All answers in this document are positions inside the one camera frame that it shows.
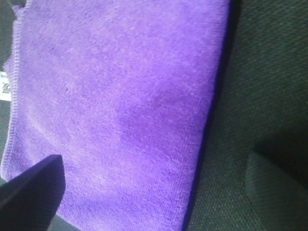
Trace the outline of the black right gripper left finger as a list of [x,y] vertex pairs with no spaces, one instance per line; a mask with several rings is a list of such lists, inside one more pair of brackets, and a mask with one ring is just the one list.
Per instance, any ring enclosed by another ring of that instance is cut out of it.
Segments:
[[61,155],[50,155],[0,187],[2,231],[46,231],[65,192]]

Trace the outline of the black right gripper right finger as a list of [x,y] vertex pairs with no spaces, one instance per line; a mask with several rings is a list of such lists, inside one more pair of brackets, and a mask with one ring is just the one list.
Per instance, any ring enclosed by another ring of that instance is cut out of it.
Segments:
[[308,229],[308,190],[256,152],[248,157],[245,189],[265,230]]

